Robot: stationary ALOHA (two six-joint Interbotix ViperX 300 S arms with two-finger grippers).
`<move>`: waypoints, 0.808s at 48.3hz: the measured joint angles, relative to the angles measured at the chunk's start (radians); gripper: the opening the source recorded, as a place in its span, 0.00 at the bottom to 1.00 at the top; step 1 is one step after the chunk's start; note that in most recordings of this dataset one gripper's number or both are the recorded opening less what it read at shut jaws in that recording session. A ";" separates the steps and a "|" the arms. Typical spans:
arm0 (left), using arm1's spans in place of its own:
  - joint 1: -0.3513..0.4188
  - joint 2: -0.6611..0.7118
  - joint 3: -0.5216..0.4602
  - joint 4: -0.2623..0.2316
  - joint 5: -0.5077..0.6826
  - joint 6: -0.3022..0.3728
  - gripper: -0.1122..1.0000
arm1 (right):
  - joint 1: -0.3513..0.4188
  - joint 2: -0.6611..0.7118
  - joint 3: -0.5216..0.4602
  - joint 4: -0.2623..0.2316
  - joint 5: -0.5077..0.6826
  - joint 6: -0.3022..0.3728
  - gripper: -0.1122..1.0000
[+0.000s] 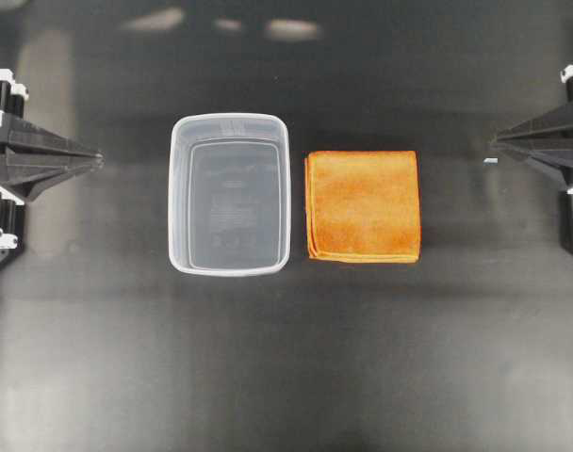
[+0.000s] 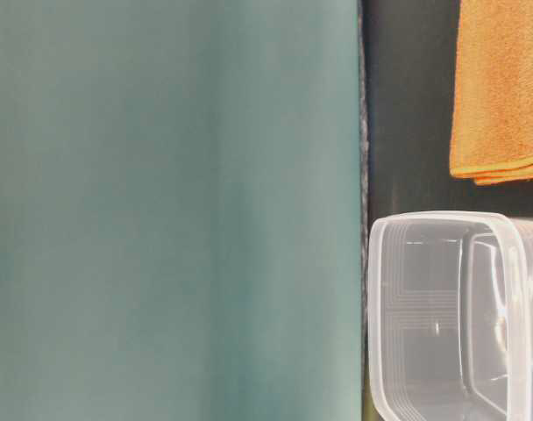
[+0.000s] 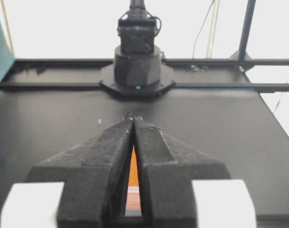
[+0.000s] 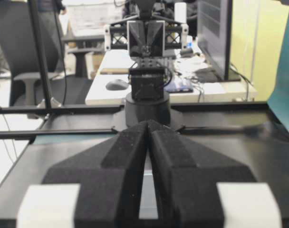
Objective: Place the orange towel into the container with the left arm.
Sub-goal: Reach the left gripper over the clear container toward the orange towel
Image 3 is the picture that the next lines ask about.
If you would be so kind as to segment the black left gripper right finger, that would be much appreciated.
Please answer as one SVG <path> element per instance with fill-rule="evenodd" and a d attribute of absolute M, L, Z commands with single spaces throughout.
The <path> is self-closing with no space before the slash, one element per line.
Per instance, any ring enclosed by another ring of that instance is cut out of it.
<path fill-rule="evenodd" d="M 153 228 L 194 228 L 193 180 L 226 180 L 225 164 L 142 117 L 134 118 L 135 152 L 143 216 Z"/>

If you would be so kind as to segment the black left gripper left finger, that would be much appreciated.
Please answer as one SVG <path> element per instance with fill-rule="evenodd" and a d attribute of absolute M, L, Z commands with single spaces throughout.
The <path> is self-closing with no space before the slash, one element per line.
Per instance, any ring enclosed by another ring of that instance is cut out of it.
<path fill-rule="evenodd" d="M 60 228 L 101 228 L 125 214 L 133 150 L 128 113 L 101 134 L 33 166 L 26 182 L 63 182 Z"/>

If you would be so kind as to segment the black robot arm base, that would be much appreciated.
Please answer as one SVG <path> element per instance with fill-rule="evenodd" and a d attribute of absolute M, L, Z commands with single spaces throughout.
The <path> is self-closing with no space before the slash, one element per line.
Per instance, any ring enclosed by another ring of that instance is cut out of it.
<path fill-rule="evenodd" d="M 162 21 L 150 14 L 143 0 L 132 0 L 118 19 L 120 45 L 114 62 L 101 69 L 100 85 L 122 96 L 153 97 L 175 85 L 174 69 L 162 63 L 154 39 Z"/>

